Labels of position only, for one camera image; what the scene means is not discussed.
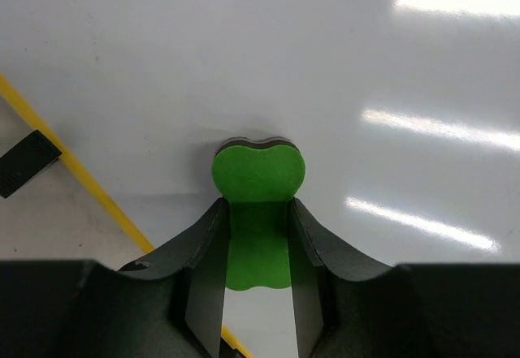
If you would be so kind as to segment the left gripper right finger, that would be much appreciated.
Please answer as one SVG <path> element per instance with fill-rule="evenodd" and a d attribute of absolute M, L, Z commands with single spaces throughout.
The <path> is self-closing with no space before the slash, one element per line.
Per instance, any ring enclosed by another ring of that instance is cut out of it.
<path fill-rule="evenodd" d="M 288 204 L 301 357 L 516 357 L 516 264 L 385 265 Z"/>

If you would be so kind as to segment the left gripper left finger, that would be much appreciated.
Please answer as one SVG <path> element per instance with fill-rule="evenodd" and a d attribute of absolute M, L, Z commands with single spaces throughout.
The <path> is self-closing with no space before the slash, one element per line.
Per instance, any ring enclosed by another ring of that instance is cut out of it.
<path fill-rule="evenodd" d="M 112 270 L 96 261 L 3 261 L 4 357 L 216 357 L 228 204 Z"/>

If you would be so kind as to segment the green bone-shaped eraser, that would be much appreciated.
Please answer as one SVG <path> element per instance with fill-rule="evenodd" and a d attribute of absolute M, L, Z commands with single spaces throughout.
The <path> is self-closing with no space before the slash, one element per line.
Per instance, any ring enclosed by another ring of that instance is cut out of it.
<path fill-rule="evenodd" d="M 228 289 L 290 287 L 287 208 L 305 168 L 298 147 L 281 136 L 233 137 L 216 150 L 211 176 L 229 204 Z"/>

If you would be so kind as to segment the yellow framed whiteboard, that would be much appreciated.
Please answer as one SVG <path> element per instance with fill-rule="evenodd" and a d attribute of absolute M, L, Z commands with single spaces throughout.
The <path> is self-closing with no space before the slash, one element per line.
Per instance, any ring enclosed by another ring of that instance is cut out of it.
<path fill-rule="evenodd" d="M 281 136 L 367 256 L 519 267 L 519 0 L 1 0 L 1 97 L 141 257 L 223 199 L 225 140 Z M 292 297 L 225 283 L 216 357 L 301 357 Z"/>

